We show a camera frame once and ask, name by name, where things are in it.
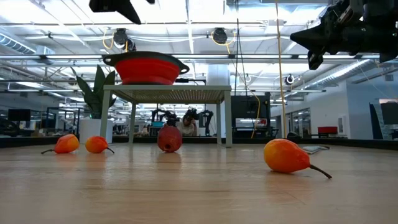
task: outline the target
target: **wooden floor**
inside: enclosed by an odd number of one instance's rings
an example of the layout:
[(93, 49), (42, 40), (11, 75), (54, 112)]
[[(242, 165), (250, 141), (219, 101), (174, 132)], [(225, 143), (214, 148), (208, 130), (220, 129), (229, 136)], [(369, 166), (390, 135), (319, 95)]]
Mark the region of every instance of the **wooden floor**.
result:
[(0, 223), (398, 223), (398, 152), (332, 146), (311, 156), (328, 180), (271, 172), (262, 147), (0, 149)]

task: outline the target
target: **table top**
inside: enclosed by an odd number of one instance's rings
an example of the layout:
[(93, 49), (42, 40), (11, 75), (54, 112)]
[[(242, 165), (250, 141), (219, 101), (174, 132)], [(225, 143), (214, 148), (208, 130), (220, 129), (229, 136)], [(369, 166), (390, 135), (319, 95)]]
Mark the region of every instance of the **table top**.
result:
[(221, 103), (231, 86), (216, 85), (105, 85), (131, 103)]

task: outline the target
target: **ceiling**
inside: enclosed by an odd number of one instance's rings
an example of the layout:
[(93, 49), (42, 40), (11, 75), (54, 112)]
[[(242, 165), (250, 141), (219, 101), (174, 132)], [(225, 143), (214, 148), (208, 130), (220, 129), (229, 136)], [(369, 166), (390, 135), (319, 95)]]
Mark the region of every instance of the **ceiling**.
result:
[[(278, 18), (281, 53), (306, 55), (307, 50), (290, 41), (289, 36), (293, 32), (314, 26), (327, 6), (327, 0), (281, 0), (277, 17), (274, 3), (241, 0), (239, 13), (236, 13), (232, 2), (231, 0), (173, 0), (171, 4), (171, 1), (156, 0), (154, 5), (150, 5), (145, 0), (135, 0), (132, 4), (142, 21), (142, 25), (135, 25), (117, 12), (93, 13), (88, 6), (89, 0), (40, 2), (39, 0), (2, 0), (0, 34), (6, 34), (32, 49), (45, 46), (50, 49), (49, 52), (57, 55), (118, 54), (123, 50), (114, 45), (108, 49), (111, 46), (112, 33), (116, 28), (127, 28), (128, 36), (134, 40), (139, 51), (157, 51), (166, 54), (227, 54), (227, 47), (216, 45), (211, 38), (214, 29), (222, 27), (227, 33), (228, 42), (231, 42), (228, 46), (230, 53), (236, 54), (237, 42), (234, 36), (238, 30), (236, 23), (238, 15), (242, 54), (278, 54)], [(18, 54), (18, 52), (0, 46), (0, 54)], [(51, 74), (50, 79), (73, 78), (69, 68), (48, 65), (23, 66), (31, 62), (0, 60), (0, 63), (5, 65), (3, 68), (5, 70), (0, 71), (0, 77), (6, 80), (16, 78), (42, 80)], [(184, 77), (206, 78), (208, 63), (194, 60), (185, 63), (191, 70)], [(234, 75), (234, 63), (227, 63), (231, 74)], [(9, 64), (13, 64), (16, 68), (8, 71)], [(86, 79), (93, 79), (96, 66), (92, 65), (75, 67), (75, 70), (79, 74), (84, 74)], [(246, 81), (250, 88), (279, 88), (278, 63), (239, 62), (239, 73), (243, 72), (242, 65), (248, 76)], [(283, 63), (281, 70), (283, 76), (291, 74), (297, 78), (297, 82), (305, 83), (335, 66), (324, 63), (317, 71), (308, 71), (307, 63)], [(31, 88), (15, 83), (11, 87)], [(51, 88), (77, 89), (77, 86), (53, 83)], [(238, 88), (244, 88), (243, 82)]]

